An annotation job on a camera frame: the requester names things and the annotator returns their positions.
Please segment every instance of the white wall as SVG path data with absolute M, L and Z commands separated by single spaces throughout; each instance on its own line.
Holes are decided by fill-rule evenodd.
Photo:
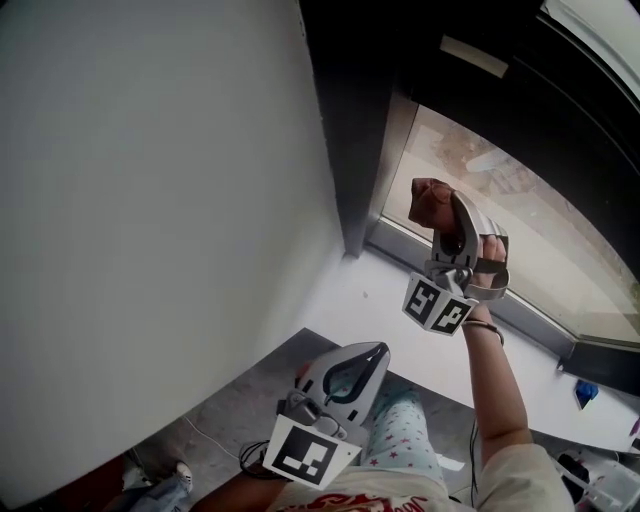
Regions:
M 342 239 L 293 0 L 9 2 L 0 77 L 15 507 L 284 341 Z

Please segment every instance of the cable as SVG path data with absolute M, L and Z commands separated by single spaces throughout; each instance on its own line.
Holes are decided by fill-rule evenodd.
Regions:
M 211 441 L 212 443 L 214 443 L 216 446 L 218 446 L 218 448 L 220 448 L 224 453 L 226 453 L 229 457 L 233 457 L 236 460 L 239 460 L 238 457 L 236 457 L 233 453 L 231 453 L 229 450 L 227 450 L 224 446 L 222 446 L 218 441 L 216 441 L 213 437 L 208 436 L 207 434 L 205 434 L 202 430 L 200 430 L 198 427 L 196 427 L 193 423 L 191 423 L 191 420 L 189 418 L 187 418 L 186 416 L 181 416 L 182 419 L 184 419 L 189 425 L 191 425 L 191 428 L 193 428 L 193 430 L 195 430 L 198 434 L 200 434 L 203 437 L 206 437 L 209 441 Z
M 269 441 L 257 441 L 255 443 L 251 443 L 249 444 L 249 446 L 247 446 L 246 448 L 244 448 L 245 445 L 243 445 L 243 448 L 240 449 L 240 458 L 238 459 L 238 461 L 240 462 L 240 470 L 247 476 L 250 476 L 251 478 L 256 478 L 258 480 L 288 480 L 287 478 L 280 476 L 276 473 L 272 473 L 271 471 L 269 471 L 268 469 L 262 468 L 262 466 L 260 466 L 262 468 L 261 472 L 255 472 L 253 471 L 253 469 L 251 469 L 251 467 L 253 466 L 253 464 L 255 462 L 262 462 L 263 458 L 264 458 L 264 454 L 266 452 L 266 449 L 263 449 L 261 451 L 260 450 L 263 446 L 266 447 L 269 445 Z M 258 459 L 256 461 L 254 461 L 254 463 L 249 463 L 249 458 L 256 452 L 258 451 Z
M 475 454 L 475 447 L 476 447 L 476 439 L 478 438 L 478 425 L 477 422 L 475 420 L 475 418 L 473 419 L 473 425 L 471 425 L 471 435 L 469 436 L 469 458 L 471 459 L 471 506 L 474 506 L 473 503 L 473 493 L 475 491 L 475 493 L 478 493 L 478 483 L 476 481 L 476 454 Z

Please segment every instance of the sticker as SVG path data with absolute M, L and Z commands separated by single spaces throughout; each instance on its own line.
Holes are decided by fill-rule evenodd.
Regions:
M 361 448 L 278 415 L 262 465 L 301 484 L 323 490 Z
M 418 278 L 404 311 L 420 325 L 425 325 L 433 307 L 438 302 L 439 296 L 440 292 L 438 290 Z
M 470 304 L 449 299 L 449 303 L 433 323 L 431 330 L 451 335 L 456 332 L 456 329 L 469 314 L 469 311 L 471 311 Z

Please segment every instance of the white cloth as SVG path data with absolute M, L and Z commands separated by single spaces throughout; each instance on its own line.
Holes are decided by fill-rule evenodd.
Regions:
M 571 498 L 547 452 L 540 446 L 517 445 L 495 454 L 478 482 L 482 512 L 555 512 L 574 510 Z M 324 491 L 290 483 L 268 512 L 470 511 L 451 501 L 437 482 L 420 475 L 347 468 Z

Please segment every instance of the bracelet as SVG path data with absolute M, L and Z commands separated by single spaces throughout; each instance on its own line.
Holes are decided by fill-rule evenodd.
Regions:
M 465 327 L 465 326 L 482 327 L 484 329 L 489 329 L 491 332 L 495 332 L 498 335 L 498 338 L 500 338 L 500 345 L 504 346 L 504 336 L 495 325 L 490 324 L 488 322 L 483 322 L 482 320 L 469 318 L 463 322 L 462 327 Z

